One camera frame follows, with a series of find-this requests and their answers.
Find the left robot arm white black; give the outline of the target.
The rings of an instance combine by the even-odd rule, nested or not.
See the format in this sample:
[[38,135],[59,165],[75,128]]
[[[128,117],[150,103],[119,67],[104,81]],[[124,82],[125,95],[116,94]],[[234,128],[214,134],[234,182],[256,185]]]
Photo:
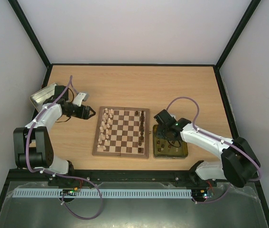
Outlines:
[[84,120],[93,117],[95,111],[82,104],[88,97],[87,92],[76,93],[56,83],[33,94],[30,100],[38,114],[26,126],[13,132],[16,166],[53,176],[73,173],[72,163],[54,154],[49,132],[63,115]]

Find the silver tin lid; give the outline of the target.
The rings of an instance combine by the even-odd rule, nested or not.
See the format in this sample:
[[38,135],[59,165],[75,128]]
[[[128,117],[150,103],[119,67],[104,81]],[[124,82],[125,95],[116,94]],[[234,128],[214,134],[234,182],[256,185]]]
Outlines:
[[29,97],[30,101],[38,112],[41,111],[43,103],[54,95],[55,87],[57,85],[57,83],[48,85]]

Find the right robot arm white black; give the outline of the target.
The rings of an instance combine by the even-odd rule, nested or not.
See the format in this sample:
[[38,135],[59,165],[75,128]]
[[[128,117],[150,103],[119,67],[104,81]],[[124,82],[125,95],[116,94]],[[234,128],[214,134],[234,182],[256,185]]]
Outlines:
[[158,137],[171,142],[194,144],[219,159],[218,162],[200,162],[195,171],[189,174],[189,180],[193,185],[200,186],[206,180],[219,179],[242,188],[247,182],[260,178],[260,162],[244,138],[218,136],[185,118],[177,121],[165,109],[155,115],[154,119],[158,123]]

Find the wooden chess board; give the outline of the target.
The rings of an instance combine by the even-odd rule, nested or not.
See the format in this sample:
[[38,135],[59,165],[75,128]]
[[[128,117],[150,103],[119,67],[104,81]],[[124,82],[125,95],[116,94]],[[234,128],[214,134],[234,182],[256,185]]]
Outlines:
[[[144,139],[139,146],[141,111],[145,112]],[[93,143],[93,156],[124,157],[124,158],[149,158],[149,109],[135,107],[114,107],[101,106],[99,109],[98,122],[96,125],[95,138]],[[105,135],[105,139],[100,145],[107,147],[107,151],[97,151],[100,133]],[[138,153],[138,148],[142,148],[142,153]]]

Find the gold tin box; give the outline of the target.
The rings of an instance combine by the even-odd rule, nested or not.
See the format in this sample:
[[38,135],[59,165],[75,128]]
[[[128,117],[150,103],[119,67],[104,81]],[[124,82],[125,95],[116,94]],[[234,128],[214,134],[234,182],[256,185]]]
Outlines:
[[184,159],[188,156],[186,142],[167,141],[156,136],[158,125],[153,125],[153,157],[155,159]]

